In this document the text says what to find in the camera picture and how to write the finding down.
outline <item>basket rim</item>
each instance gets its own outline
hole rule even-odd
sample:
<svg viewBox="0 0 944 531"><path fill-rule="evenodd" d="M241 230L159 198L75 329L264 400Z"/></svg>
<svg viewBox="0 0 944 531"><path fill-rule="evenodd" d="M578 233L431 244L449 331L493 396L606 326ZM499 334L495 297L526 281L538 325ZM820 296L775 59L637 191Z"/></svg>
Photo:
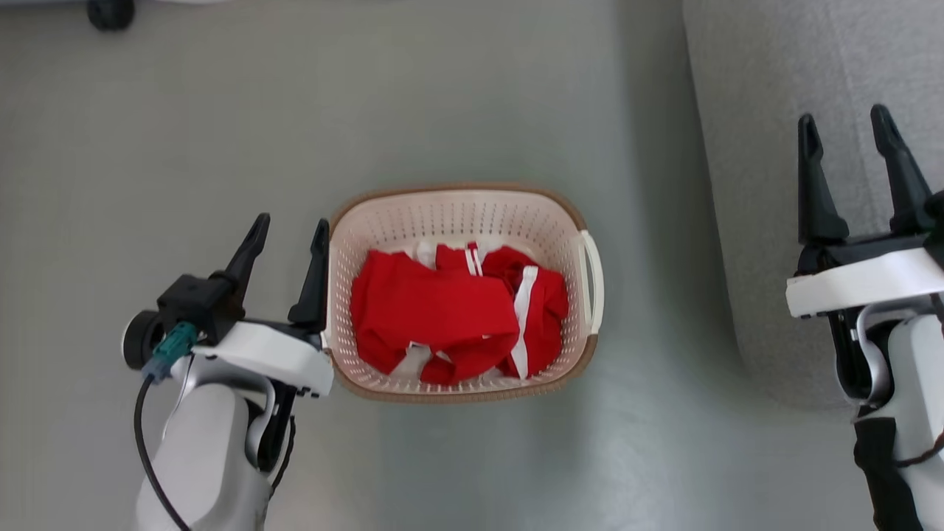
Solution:
<svg viewBox="0 0 944 531"><path fill-rule="evenodd" d="M351 209L367 201L407 194L454 192L462 190L482 192L524 192L544 196L557 203L565 210L565 212L567 212L570 218L574 221L574 225L576 225L578 231L586 231L587 229L586 222L583 220L583 215L577 210L577 207L575 207L569 199L556 192L516 182L462 182L456 184L378 190L356 196L345 203L344 206L338 209L334 213L334 216L331 217L329 239L334 236L334 228L337 226L338 222L348 212L350 212ZM476 403L543 395L564 388L571 378L576 378L583 374L583 371L586 369L587 365L590 364L590 360L593 358L594 352L597 350L597 340L598 334L588 335L586 339L586 345L583 347L583 352L581 353L580 359L578 359L574 367L563 374L560 378L552 382L547 382L546 384L529 385L527 387L518 387L514 389L502 389L498 391L436 395L393 393L368 389L358 385L356 382L351 380L347 374L345 374L345 372L341 369L338 360L335 359L334 351L331 348L325 349L325 352L327 352L331 357L331 362L334 364L334 371L338 376L341 377L341 384L347 388L347 390L361 398L388 403Z"/></svg>

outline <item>black strap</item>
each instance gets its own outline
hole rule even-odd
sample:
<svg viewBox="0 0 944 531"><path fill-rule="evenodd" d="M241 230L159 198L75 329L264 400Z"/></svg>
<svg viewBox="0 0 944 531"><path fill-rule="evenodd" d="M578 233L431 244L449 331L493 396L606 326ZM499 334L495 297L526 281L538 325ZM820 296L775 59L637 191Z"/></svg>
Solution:
<svg viewBox="0 0 944 531"><path fill-rule="evenodd" d="M895 462L895 433L894 419L856 422L855 464L866 475L879 531L922 531L911 488Z"/></svg>

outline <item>white basket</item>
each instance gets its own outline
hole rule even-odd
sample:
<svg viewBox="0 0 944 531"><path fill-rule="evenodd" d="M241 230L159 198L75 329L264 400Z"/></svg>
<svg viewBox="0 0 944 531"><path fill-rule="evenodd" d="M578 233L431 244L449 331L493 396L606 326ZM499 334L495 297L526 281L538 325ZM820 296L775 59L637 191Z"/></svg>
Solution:
<svg viewBox="0 0 944 531"><path fill-rule="evenodd" d="M564 275L570 310L560 356L528 380L482 375L457 385L387 376L364 363L350 316L351 283L369 249L413 250L420 241L462 246L495 239ZM593 356L603 319L603 269L583 218L556 195L516 185L456 186L361 197L331 223L328 345L341 382L372 400L457 403L557 390Z"/></svg>

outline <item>red clothing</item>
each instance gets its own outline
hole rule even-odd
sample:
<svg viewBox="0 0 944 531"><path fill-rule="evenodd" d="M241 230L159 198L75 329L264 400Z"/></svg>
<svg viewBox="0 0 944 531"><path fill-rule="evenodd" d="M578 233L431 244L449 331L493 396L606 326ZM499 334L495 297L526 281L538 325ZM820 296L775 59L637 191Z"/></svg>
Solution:
<svg viewBox="0 0 944 531"><path fill-rule="evenodd" d="M446 352L451 364L433 356L423 368L420 379L431 384L453 385L484 373L518 337L503 282L434 271L404 253L375 250L351 286L351 320L358 354L384 374L403 360L411 342Z"/></svg>
<svg viewBox="0 0 944 531"><path fill-rule="evenodd" d="M361 358L390 374L411 342L428 345L449 359L433 355L420 380L441 385L493 367L527 378L553 363L568 310L564 277L509 247L480 258L475 244L440 245L432 270L405 253L370 251L351 287Z"/></svg>

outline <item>gray couch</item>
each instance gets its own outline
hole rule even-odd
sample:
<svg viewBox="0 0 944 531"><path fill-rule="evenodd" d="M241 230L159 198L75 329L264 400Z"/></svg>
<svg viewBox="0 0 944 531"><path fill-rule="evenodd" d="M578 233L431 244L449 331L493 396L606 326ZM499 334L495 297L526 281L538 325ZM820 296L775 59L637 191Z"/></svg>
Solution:
<svg viewBox="0 0 944 531"><path fill-rule="evenodd" d="M944 2L687 0L685 25L741 354L783 403L844 404L824 319L790 318L797 119L811 112L853 234L887 231L868 111L885 103L933 191L944 188Z"/></svg>

